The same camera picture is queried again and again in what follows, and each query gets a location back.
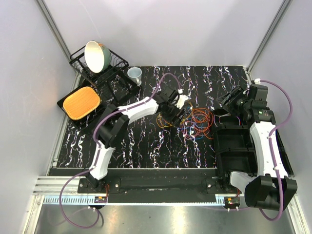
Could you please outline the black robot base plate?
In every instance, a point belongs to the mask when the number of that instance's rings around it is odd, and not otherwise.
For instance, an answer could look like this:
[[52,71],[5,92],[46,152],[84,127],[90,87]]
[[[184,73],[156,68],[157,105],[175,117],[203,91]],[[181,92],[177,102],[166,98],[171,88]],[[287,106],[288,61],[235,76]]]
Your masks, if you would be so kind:
[[89,182],[82,177],[78,193],[108,192],[109,204],[135,205],[223,205],[223,197],[242,195],[225,185],[217,169],[117,169],[110,168],[105,178]]

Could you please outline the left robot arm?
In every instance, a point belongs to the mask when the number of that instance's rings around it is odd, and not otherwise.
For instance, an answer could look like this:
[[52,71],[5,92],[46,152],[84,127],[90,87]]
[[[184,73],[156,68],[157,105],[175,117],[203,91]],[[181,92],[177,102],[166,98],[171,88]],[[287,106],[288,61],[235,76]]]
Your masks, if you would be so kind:
[[160,113],[170,125],[180,125],[185,114],[184,105],[189,100],[189,97],[181,92],[181,89],[169,93],[159,92],[130,105],[107,106],[93,133],[96,151],[86,175],[88,187],[94,193],[104,190],[104,178],[108,174],[111,156],[124,139],[129,124]]

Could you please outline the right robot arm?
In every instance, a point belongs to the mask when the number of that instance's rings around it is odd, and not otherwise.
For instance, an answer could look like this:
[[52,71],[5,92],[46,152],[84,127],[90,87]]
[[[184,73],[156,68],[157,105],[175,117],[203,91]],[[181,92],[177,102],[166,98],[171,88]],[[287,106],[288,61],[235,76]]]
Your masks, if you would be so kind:
[[226,193],[239,190],[248,207],[284,211],[297,191],[291,167],[278,144],[267,86],[237,86],[218,99],[227,119],[213,128],[216,166]]

